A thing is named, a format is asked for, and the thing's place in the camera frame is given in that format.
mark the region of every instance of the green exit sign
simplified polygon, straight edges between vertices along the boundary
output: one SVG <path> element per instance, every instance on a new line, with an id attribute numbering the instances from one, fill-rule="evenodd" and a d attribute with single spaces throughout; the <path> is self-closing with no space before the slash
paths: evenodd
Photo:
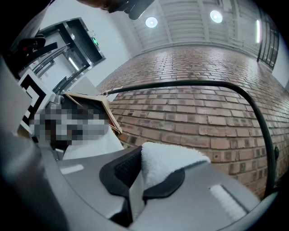
<path id="1" fill-rule="evenodd" d="M 96 45 L 96 46 L 98 46 L 98 42 L 96 41 L 96 39 L 95 38 L 91 38 L 92 39 L 92 41 L 94 42 L 94 44 Z"/>

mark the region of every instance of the ceiling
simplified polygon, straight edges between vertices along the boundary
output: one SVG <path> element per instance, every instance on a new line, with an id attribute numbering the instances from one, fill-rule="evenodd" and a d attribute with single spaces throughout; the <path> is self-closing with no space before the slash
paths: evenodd
<path id="1" fill-rule="evenodd" d="M 222 23 L 210 18 L 212 10 L 223 16 Z M 145 21 L 155 17 L 158 25 Z M 256 20 L 258 7 L 250 0 L 155 0 L 138 20 L 131 21 L 142 52 L 183 44 L 227 46 L 257 55 Z"/>

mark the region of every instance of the white wall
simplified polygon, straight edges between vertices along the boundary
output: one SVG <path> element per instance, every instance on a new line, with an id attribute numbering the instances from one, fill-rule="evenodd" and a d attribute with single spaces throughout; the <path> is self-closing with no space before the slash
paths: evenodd
<path id="1" fill-rule="evenodd" d="M 51 91 L 64 77 L 69 78 L 76 71 L 64 55 L 56 57 L 54 61 L 55 64 L 40 77 L 45 87 Z"/>
<path id="2" fill-rule="evenodd" d="M 97 86 L 110 73 L 131 57 L 140 53 L 138 45 L 132 33 L 124 33 L 127 24 L 123 12 L 108 14 L 101 9 L 95 9 L 83 5 L 76 0 L 58 0 L 48 8 L 42 21 L 41 29 L 52 24 L 81 17 L 88 30 L 94 30 L 96 40 L 99 42 L 100 50 L 106 60 L 89 70 L 85 75 Z"/>
<path id="3" fill-rule="evenodd" d="M 283 87 L 286 87 L 289 80 L 289 50 L 281 34 L 279 35 L 278 55 L 272 75 Z"/>

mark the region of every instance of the round ceiling light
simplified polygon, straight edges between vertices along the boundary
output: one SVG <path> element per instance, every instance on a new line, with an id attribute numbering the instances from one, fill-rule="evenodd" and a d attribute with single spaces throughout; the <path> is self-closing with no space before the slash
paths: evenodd
<path id="1" fill-rule="evenodd" d="M 221 23 L 223 21 L 223 16 L 219 11 L 216 10 L 211 11 L 210 16 L 215 23 Z"/>
<path id="2" fill-rule="evenodd" d="M 149 27 L 149 28 L 154 28 L 157 26 L 158 21 L 156 18 L 154 17 L 149 17 L 146 21 L 145 24 Z"/>

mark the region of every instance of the white towel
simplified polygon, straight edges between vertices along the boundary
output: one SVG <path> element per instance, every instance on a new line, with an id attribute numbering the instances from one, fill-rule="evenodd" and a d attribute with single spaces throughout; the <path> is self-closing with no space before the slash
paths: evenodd
<path id="1" fill-rule="evenodd" d="M 147 142 L 142 145 L 141 169 L 144 189 L 163 182 L 176 170 L 210 159 L 195 149 Z"/>

